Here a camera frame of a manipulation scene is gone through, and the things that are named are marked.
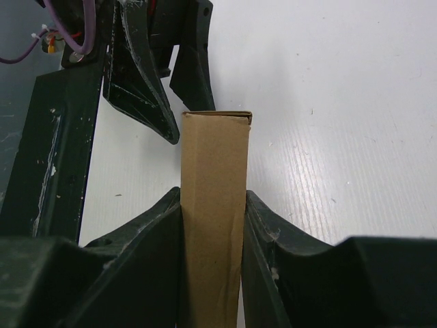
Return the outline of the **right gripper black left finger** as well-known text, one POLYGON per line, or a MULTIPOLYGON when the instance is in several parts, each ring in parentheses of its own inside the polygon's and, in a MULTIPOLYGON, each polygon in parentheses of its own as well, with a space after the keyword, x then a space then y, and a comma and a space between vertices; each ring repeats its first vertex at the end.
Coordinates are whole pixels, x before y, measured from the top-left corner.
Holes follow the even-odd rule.
POLYGON ((81 247, 61 237, 1 239, 2 327, 175 327, 180 189, 81 247))

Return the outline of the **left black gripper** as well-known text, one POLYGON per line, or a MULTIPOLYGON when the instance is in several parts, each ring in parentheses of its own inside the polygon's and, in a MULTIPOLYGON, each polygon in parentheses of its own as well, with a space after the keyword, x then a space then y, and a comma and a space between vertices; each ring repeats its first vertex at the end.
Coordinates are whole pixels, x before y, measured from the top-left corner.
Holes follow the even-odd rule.
POLYGON ((171 144, 178 125, 160 80, 190 111, 216 109, 210 83, 208 36, 210 1, 99 1, 98 21, 108 44, 103 96, 119 112, 142 123, 171 144))

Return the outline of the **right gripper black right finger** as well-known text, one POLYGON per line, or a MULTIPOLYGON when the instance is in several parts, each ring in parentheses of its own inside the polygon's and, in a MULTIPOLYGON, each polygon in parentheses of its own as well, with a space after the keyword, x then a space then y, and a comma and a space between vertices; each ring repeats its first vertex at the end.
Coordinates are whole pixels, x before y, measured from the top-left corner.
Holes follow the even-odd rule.
POLYGON ((353 236, 329 245, 246 194, 247 327, 435 327, 436 241, 353 236))

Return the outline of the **brown cardboard box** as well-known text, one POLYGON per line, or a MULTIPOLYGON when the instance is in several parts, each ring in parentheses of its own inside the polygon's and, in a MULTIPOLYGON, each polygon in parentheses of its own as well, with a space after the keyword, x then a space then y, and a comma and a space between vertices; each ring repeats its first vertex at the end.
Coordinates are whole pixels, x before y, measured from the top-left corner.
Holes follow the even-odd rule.
POLYGON ((178 327, 236 327, 252 114, 182 115, 178 327))

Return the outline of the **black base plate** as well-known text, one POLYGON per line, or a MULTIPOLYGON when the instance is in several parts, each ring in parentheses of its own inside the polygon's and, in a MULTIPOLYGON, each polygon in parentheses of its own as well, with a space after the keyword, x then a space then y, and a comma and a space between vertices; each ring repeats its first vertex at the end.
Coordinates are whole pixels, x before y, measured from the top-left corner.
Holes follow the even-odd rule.
POLYGON ((79 240, 104 47, 86 64, 38 76, 1 207, 1 235, 79 240))

